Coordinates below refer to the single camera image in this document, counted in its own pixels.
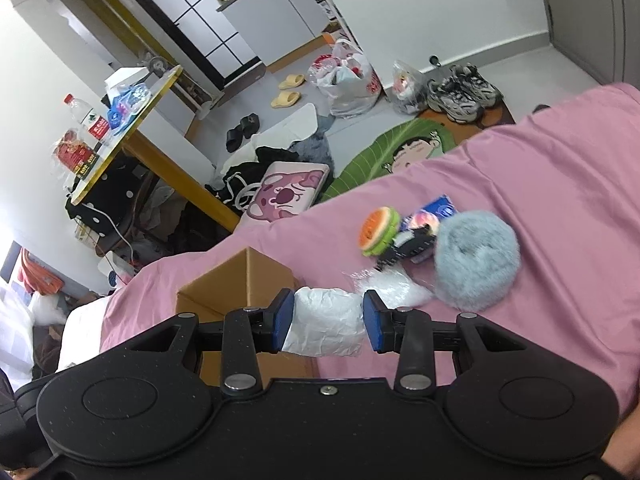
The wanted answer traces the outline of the clear bag white filling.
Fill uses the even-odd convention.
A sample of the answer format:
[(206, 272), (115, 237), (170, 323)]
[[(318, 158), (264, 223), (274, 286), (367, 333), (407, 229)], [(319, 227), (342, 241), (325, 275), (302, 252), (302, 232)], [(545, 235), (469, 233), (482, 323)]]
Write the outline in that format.
[(418, 308), (434, 297), (428, 288), (413, 281), (402, 266), (388, 266), (382, 271), (367, 269), (350, 274), (349, 278), (357, 294), (373, 290), (389, 309)]

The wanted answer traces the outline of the white soft roll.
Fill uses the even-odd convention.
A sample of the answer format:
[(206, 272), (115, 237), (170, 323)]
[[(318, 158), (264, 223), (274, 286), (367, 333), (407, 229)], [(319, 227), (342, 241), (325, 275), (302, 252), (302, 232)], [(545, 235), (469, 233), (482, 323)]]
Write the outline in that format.
[(302, 287), (282, 350), (308, 358), (356, 356), (366, 336), (362, 297), (339, 288)]

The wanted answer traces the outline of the black studded soft toy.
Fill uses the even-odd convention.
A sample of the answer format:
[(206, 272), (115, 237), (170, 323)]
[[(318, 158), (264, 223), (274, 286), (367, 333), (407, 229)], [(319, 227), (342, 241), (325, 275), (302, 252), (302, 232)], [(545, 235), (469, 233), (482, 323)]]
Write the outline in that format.
[(376, 259), (375, 269), (382, 271), (401, 260), (411, 259), (429, 252), (435, 246), (436, 235), (430, 226), (398, 232)]

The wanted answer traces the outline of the fluffy light blue plush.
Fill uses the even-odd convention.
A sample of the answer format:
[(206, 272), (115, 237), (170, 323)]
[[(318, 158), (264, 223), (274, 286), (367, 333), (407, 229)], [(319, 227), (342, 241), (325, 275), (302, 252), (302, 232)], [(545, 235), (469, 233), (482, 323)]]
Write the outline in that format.
[(478, 313), (509, 292), (520, 270), (520, 245), (514, 229), (492, 212), (458, 212), (440, 224), (434, 265), (436, 297)]

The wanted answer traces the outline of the brown cardboard box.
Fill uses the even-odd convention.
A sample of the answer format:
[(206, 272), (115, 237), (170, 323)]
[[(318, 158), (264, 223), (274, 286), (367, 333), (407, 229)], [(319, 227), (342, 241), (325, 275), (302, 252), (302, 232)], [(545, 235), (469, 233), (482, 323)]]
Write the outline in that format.
[[(221, 321), (233, 310), (265, 308), (281, 289), (296, 290), (292, 271), (253, 248), (246, 248), (214, 266), (177, 292), (177, 314), (191, 312), (202, 322)], [(280, 352), (259, 353), (262, 382), (272, 378), (315, 378), (313, 358)]]

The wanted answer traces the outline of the blue tissue packet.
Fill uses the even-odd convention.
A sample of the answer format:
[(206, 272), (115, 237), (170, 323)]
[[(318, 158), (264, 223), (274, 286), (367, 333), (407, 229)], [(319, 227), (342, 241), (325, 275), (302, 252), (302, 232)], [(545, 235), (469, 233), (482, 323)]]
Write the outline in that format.
[(430, 258), (435, 251), (440, 224), (457, 213), (457, 208), (450, 198), (441, 195), (413, 214), (402, 218), (401, 231), (408, 231), (413, 235), (409, 242), (411, 247), (404, 250), (404, 258), (415, 264)]

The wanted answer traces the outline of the black slipper left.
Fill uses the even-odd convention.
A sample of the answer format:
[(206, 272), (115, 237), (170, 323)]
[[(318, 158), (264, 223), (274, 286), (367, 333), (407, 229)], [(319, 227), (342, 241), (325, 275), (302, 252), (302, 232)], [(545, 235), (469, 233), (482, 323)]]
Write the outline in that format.
[(244, 133), (240, 126), (236, 126), (227, 132), (226, 149), (228, 153), (237, 151), (244, 140)]

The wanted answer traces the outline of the black slipper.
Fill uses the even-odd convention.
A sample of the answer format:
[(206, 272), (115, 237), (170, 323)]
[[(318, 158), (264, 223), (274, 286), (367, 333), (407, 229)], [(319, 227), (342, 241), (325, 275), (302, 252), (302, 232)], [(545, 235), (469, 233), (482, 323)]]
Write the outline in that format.
[(249, 139), (254, 134), (258, 133), (260, 129), (260, 120), (257, 114), (252, 113), (240, 120), (240, 129), (245, 139)]
[(228, 153), (237, 151), (244, 140), (244, 133), (240, 126), (236, 126), (227, 132), (226, 149)]

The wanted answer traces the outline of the white floor mat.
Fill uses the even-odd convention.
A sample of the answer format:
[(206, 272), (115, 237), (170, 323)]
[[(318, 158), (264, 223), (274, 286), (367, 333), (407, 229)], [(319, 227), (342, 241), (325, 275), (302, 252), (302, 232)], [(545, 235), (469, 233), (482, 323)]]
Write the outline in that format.
[(254, 134), (237, 151), (231, 154), (218, 169), (223, 176), (230, 168), (243, 162), (254, 162), (258, 148), (278, 148), (286, 150), (293, 143), (313, 136), (318, 130), (318, 113), (312, 103), (304, 105), (292, 115), (271, 128)]

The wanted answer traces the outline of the pink bed sheet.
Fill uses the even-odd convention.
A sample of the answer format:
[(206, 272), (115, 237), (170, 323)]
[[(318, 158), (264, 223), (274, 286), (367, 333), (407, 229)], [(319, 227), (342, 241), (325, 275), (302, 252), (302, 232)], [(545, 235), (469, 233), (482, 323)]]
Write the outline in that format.
[(603, 378), (623, 410), (639, 379), (639, 92), (609, 84), (487, 129), (454, 150), (372, 180), (297, 217), (244, 226), (208, 252), (146, 266), (108, 302), (111, 349), (170, 318), (178, 291), (245, 248), (310, 287), (352, 287), (366, 268), (358, 233), (370, 212), (410, 214), (439, 196), (487, 210), (518, 237), (521, 267), (486, 316)]

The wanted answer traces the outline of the small clear plastic bag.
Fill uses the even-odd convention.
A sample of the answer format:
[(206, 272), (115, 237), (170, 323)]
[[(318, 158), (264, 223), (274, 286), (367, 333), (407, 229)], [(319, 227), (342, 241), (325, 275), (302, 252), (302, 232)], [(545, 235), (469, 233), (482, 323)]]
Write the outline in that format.
[(406, 115), (424, 112), (428, 107), (428, 89), (423, 74), (401, 61), (394, 63), (392, 73), (393, 83), (387, 96), (394, 109)]

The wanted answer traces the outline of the yellow slipper far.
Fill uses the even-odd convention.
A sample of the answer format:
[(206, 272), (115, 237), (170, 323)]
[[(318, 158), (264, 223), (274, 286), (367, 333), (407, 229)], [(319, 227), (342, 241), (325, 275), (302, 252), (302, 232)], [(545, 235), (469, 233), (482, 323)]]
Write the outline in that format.
[(289, 74), (285, 77), (285, 80), (282, 80), (279, 84), (280, 90), (288, 90), (300, 87), (304, 84), (306, 78), (303, 74)]

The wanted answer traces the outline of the grey sneaker right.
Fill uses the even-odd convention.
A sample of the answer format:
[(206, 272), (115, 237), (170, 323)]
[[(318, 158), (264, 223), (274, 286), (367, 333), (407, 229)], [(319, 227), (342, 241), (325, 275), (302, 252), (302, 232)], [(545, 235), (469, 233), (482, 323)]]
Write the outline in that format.
[(461, 88), (480, 106), (493, 108), (502, 102), (501, 91), (485, 79), (475, 65), (470, 63), (453, 65), (450, 67), (450, 73)]

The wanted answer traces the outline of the white red plastic bag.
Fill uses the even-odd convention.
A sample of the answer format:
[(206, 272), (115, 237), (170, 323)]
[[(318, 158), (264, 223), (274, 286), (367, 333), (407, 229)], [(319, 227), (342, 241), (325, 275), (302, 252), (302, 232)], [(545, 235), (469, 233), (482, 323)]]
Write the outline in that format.
[(310, 82), (326, 98), (334, 117), (367, 113), (378, 102), (382, 84), (364, 53), (347, 39), (335, 41), (329, 54), (322, 54), (308, 70)]

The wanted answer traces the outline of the white tissue box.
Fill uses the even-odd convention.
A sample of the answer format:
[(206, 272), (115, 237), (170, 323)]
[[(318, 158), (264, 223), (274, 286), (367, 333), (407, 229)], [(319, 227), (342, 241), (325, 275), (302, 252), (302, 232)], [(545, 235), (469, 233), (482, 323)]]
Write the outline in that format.
[(110, 98), (116, 96), (121, 88), (128, 89), (144, 81), (149, 74), (150, 71), (144, 66), (121, 67), (105, 79), (105, 92)]

